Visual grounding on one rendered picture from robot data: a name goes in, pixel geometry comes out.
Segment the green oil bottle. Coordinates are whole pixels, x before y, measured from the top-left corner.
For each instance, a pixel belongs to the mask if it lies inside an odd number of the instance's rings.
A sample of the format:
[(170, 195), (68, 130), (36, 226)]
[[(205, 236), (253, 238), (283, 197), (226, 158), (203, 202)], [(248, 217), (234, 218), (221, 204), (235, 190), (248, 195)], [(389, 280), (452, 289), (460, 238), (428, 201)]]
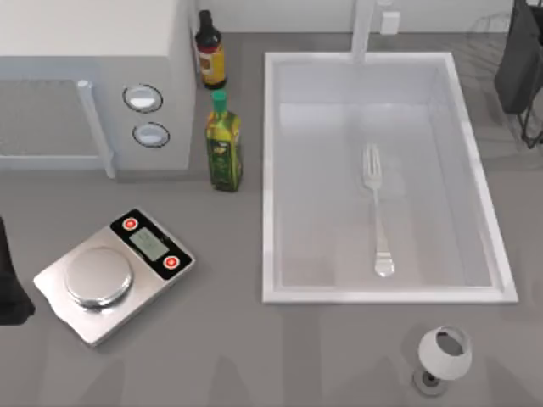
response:
[(226, 90), (212, 91), (211, 102), (204, 132), (210, 183), (215, 190), (236, 192), (243, 178), (241, 120), (229, 110)]

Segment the silver fork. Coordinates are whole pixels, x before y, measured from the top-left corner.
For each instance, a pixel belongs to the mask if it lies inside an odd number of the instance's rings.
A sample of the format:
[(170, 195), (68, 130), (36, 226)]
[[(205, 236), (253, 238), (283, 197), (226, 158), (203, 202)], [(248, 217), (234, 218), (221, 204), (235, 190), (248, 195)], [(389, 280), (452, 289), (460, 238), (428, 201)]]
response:
[(382, 278), (390, 277), (395, 273), (395, 263), (389, 249), (389, 241), (380, 211), (379, 191), (383, 183), (383, 170), (380, 153), (376, 144), (366, 144), (363, 151), (362, 164), (364, 186), (372, 192), (375, 227), (374, 271)]

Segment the white sink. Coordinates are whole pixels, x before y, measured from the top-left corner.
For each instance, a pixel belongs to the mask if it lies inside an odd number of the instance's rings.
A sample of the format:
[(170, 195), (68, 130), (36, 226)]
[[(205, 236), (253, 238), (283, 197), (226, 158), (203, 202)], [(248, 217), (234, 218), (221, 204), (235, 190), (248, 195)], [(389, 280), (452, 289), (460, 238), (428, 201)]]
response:
[(264, 57), (268, 304), (515, 304), (449, 52)]

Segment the round microwave knob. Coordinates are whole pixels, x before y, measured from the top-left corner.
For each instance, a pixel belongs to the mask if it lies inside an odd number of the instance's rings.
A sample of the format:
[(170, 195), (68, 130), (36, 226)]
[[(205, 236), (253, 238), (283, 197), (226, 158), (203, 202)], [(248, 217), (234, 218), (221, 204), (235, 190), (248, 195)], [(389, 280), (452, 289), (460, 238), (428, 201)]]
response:
[(141, 114), (159, 110), (164, 102), (160, 91), (146, 84), (126, 87), (123, 90), (122, 97), (129, 109)]
[(135, 126), (132, 130), (132, 137), (145, 148), (162, 148), (171, 139), (168, 130), (161, 124), (154, 122)]

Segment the dark brown bottle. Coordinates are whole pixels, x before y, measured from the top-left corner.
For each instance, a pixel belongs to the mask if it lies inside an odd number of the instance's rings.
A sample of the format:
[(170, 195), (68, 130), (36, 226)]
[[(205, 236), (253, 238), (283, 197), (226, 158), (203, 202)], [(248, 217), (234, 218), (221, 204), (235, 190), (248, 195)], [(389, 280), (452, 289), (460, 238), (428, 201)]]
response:
[(214, 26), (208, 9), (199, 11), (199, 28), (194, 36), (199, 57), (199, 70), (204, 86), (222, 89), (227, 83), (225, 52), (222, 34)]

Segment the silver kitchen scale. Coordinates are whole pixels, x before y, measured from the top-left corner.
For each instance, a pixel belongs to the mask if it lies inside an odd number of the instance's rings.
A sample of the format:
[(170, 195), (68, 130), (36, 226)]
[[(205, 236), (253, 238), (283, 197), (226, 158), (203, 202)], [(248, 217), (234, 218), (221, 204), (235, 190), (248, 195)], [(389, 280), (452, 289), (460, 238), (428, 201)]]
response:
[(55, 316), (97, 347), (182, 279), (191, 251), (145, 210), (132, 208), (33, 279)]

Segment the tall white tap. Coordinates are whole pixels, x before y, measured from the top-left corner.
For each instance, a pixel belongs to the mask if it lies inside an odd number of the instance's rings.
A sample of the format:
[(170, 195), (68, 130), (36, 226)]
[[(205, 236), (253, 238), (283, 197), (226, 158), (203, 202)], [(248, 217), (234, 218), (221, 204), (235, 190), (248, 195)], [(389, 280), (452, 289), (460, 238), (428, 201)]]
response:
[(355, 0), (350, 53), (356, 64), (362, 64), (365, 60), (375, 5), (376, 0)]

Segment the white goblet cup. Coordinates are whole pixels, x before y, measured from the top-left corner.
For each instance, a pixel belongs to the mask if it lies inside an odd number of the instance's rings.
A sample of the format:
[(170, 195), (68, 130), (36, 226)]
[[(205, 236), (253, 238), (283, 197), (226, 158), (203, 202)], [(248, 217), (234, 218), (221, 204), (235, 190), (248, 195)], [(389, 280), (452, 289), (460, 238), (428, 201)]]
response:
[(450, 382), (463, 378), (473, 362), (469, 335), (457, 326), (439, 326), (426, 332), (417, 348), (414, 388), (426, 398), (444, 395)]

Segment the pale microwave oven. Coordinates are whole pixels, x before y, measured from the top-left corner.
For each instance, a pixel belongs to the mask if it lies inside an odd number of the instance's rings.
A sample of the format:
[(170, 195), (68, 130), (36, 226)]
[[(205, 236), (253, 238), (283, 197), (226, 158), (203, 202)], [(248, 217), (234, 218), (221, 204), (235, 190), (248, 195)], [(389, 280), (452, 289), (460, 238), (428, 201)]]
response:
[[(196, 104), (195, 0), (0, 0), (0, 171), (103, 170), (76, 83), (88, 80), (122, 173), (188, 170)], [(163, 97), (129, 109), (128, 86)], [(170, 133), (145, 148), (135, 126)]]

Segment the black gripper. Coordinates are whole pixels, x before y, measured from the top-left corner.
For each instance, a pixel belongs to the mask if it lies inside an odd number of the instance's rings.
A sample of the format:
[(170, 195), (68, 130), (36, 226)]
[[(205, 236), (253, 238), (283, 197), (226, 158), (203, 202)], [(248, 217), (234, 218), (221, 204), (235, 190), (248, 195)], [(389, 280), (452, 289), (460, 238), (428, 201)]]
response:
[(513, 0), (506, 45), (494, 79), (504, 114), (517, 117), (528, 148), (543, 145), (543, 127), (529, 135), (534, 101), (543, 90), (543, 0)]

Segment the white wall socket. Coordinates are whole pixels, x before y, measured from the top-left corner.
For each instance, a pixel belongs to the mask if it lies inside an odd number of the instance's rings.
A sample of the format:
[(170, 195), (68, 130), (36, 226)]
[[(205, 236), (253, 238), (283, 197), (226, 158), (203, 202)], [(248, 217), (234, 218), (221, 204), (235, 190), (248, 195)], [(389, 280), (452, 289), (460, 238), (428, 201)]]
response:
[(399, 33), (401, 13), (399, 11), (384, 11), (380, 25), (380, 34), (393, 36)]

